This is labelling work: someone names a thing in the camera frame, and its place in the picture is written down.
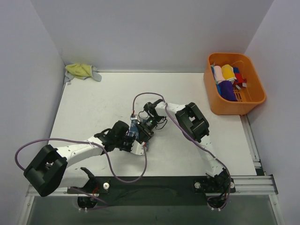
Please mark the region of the blue white patterned towel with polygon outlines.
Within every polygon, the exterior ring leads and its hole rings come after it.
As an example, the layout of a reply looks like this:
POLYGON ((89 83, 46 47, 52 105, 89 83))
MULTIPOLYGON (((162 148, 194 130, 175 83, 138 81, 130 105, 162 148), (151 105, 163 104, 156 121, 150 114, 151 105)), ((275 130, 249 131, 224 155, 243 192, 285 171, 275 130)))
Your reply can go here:
MULTIPOLYGON (((138 129, 137 129, 137 122, 141 122, 141 121, 136 117, 132 117, 132 118, 130 118, 130 120, 131 120, 131 123, 130 123, 128 135, 129 136, 134 136, 135 140, 137 140, 138 139, 138 134, 139 134, 138 129)), ((147 143, 146 151, 148 151, 149 150, 149 141, 147 141, 146 143, 147 143)))

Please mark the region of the yellow green towel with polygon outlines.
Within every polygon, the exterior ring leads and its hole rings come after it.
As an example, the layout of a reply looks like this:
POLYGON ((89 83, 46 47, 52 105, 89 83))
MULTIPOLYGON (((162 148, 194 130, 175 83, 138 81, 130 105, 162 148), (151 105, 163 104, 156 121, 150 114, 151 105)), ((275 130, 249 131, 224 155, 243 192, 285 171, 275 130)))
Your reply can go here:
POLYGON ((74 78, 84 80, 92 77, 92 67, 86 64, 70 64, 65 67, 65 77, 69 80, 74 78))

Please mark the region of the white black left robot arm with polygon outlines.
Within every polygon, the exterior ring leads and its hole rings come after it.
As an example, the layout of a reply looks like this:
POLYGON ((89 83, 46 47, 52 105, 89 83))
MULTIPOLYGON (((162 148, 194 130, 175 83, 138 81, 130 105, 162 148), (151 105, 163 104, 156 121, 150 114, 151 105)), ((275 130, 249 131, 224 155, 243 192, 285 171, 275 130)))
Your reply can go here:
POLYGON ((129 126, 117 121, 112 128, 103 130, 83 142, 54 148, 44 146, 24 171, 25 178, 37 190, 41 197, 48 196, 57 188, 78 187, 84 193, 95 187, 93 176, 87 169, 68 167, 94 156, 101 156, 115 148, 139 154, 140 143, 128 134, 129 126))

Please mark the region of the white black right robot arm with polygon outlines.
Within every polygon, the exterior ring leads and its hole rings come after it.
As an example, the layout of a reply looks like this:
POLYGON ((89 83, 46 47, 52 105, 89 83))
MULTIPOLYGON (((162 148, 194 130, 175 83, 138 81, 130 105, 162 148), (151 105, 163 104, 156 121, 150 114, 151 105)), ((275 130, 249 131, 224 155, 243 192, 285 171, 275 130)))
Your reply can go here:
POLYGON ((157 125, 166 119, 171 119, 183 135, 193 142, 202 158, 206 177, 201 187, 218 192, 230 187, 231 178, 224 164, 218 160, 210 141, 209 123, 195 103, 177 105, 166 103, 162 99, 144 106, 148 119, 136 124, 141 142, 148 141, 157 125))

